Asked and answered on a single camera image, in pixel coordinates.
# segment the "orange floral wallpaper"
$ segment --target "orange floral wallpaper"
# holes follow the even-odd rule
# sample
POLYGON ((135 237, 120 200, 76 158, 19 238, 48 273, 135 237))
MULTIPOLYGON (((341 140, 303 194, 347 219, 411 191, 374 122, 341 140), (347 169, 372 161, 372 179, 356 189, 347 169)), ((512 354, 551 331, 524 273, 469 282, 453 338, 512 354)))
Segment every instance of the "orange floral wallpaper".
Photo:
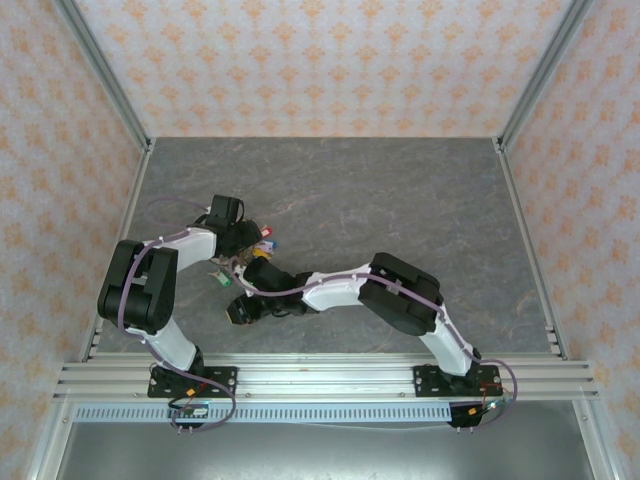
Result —
POLYGON ((637 474, 640 3, 596 0, 574 42, 509 161, 571 353, 595 361, 637 474))
POLYGON ((79 0, 151 136, 499 135, 570 0, 79 0))
POLYGON ((0 478, 76 360, 140 157, 51 0, 0 3, 0 478))

